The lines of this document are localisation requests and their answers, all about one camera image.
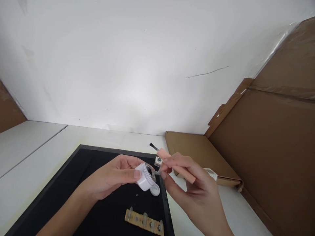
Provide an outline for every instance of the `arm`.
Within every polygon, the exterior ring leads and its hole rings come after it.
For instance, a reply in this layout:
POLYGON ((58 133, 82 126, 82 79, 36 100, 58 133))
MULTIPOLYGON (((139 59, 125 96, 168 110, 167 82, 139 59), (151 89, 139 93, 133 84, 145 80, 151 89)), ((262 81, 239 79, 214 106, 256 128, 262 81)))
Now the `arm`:
POLYGON ((140 179, 140 171, 134 168, 141 163, 139 158, 119 155, 99 168, 79 185, 37 235, 73 235, 98 200, 121 185, 140 179))
POLYGON ((204 235, 233 236, 224 214, 217 183, 206 170, 191 157, 180 153, 164 159, 160 170, 168 193, 204 235), (173 166, 186 167, 196 177, 193 184, 186 182, 187 192, 168 174, 173 166))

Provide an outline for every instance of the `small white container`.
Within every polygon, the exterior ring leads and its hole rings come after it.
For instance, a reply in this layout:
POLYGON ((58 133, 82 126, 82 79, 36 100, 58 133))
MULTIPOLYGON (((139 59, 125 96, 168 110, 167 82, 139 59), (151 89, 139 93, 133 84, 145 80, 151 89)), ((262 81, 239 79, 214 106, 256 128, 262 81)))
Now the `small white container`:
POLYGON ((135 168, 141 172, 141 178, 137 181, 137 184, 143 191, 149 190, 156 182, 154 169, 147 163, 142 163, 135 168))

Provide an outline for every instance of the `hand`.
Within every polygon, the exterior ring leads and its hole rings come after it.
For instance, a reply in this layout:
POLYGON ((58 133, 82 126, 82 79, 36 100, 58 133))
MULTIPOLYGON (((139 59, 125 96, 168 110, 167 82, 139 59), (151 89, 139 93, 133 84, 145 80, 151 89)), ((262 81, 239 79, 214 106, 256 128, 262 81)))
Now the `hand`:
POLYGON ((88 193, 95 199, 102 200, 121 185, 138 181, 141 172, 134 168, 143 162, 137 157, 119 155, 84 180, 76 191, 88 193))
POLYGON ((204 235, 233 235, 224 214, 217 183, 206 170, 191 157, 175 153, 163 160, 160 171, 168 193, 204 235), (196 177, 194 184, 186 182, 187 192, 168 174, 173 166, 186 167, 196 177))

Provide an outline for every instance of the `white table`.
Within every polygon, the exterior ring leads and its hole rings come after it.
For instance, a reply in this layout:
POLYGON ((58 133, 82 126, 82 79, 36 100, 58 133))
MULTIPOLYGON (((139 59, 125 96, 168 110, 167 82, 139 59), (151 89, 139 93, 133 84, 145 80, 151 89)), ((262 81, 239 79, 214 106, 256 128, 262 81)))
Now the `white table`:
MULTIPOLYGON (((0 179, 0 235, 4 235, 80 145, 155 154, 153 143, 167 150, 162 136, 67 126, 0 179)), ((171 176, 186 190, 185 181, 171 176)), ((271 235, 240 193, 219 187, 223 208, 235 235, 271 235)), ((176 235, 202 235, 168 194, 176 235)))
POLYGON ((0 133, 0 178, 66 126, 25 121, 0 133))

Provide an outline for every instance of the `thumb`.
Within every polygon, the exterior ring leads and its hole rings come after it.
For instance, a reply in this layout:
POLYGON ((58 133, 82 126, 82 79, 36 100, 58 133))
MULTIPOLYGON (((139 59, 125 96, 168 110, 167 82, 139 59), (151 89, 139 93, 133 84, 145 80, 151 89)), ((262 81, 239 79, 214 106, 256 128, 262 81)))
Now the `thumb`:
POLYGON ((177 204, 185 210, 185 208, 189 205, 190 197, 186 194, 186 192, 175 183, 173 178, 165 173, 161 172, 161 177, 164 180, 164 185, 168 193, 171 197, 177 202, 177 204))
POLYGON ((115 184, 133 183, 140 179, 141 172, 135 169, 115 170, 113 181, 115 184))

